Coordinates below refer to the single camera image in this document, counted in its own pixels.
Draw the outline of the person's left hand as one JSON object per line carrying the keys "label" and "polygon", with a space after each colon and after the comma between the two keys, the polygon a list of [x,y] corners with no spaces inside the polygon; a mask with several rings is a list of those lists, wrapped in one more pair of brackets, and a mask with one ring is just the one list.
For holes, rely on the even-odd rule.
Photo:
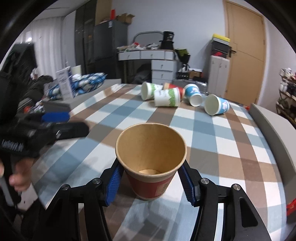
{"label": "person's left hand", "polygon": [[15,172],[10,175],[9,184],[17,192],[25,191],[31,184],[33,158],[23,158],[15,165]]}

